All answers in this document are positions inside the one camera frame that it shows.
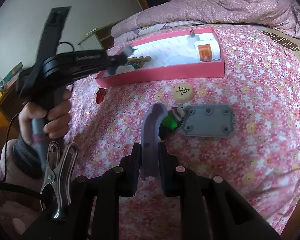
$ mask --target gray plastic tray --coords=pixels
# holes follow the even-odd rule
[[[235,115],[228,105],[189,105],[181,132],[185,136],[227,137],[234,131]]]

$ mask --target person's hand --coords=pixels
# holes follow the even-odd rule
[[[68,100],[71,97],[71,92],[66,90],[63,94],[63,101],[48,113],[46,110],[29,102],[21,110],[19,114],[20,133],[27,145],[32,145],[32,127],[31,120],[44,118],[47,115],[49,123],[45,125],[43,131],[49,135],[50,139],[57,139],[65,136],[69,131],[68,123],[71,120],[68,113],[71,109],[71,103]]]

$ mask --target pink blanket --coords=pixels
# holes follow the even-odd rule
[[[172,0],[123,20],[111,35],[118,38],[138,28],[183,20],[262,24],[300,39],[300,6],[295,0]]]
[[[140,142],[147,109],[155,102],[177,106],[173,86],[188,82],[195,91],[191,104],[233,107],[236,131],[229,138],[185,137],[176,131],[166,139],[169,153],[198,175],[223,176],[280,233],[300,198],[300,62],[251,26],[214,29],[224,51],[224,78],[112,87],[100,105],[95,75],[76,82],[66,135],[80,147],[74,177],[100,176],[117,166]],[[158,180],[139,180],[135,197],[120,198],[120,235],[121,240],[180,239],[178,198],[165,198]]]

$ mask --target screw head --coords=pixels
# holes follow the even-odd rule
[[[223,178],[220,176],[214,176],[213,181],[216,183],[221,183],[221,182],[223,182]]]
[[[120,173],[120,172],[123,171],[123,168],[120,167],[120,166],[116,166],[116,167],[113,168],[113,171],[114,171],[115,173]]]
[[[85,176],[78,176],[76,179],[75,179],[76,182],[78,183],[83,183],[86,181],[86,177]]]
[[[183,167],[183,166],[177,166],[176,167],[176,172],[185,172],[186,171],[186,168],[185,167]]]

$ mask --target floral bedsheet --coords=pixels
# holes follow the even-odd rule
[[[113,87],[100,105],[95,75],[75,84],[66,135],[80,147],[74,177],[100,176],[117,166],[140,141],[147,109],[155,102],[178,105],[172,87],[188,82],[195,91],[191,104],[231,105],[236,130],[229,138],[177,131],[166,139],[169,153],[198,175],[223,176],[281,233],[300,197],[300,62],[251,26],[213,27],[224,50],[224,78]],[[133,198],[120,198],[121,239],[180,239],[180,225],[178,198],[165,198],[154,178],[139,180]]]

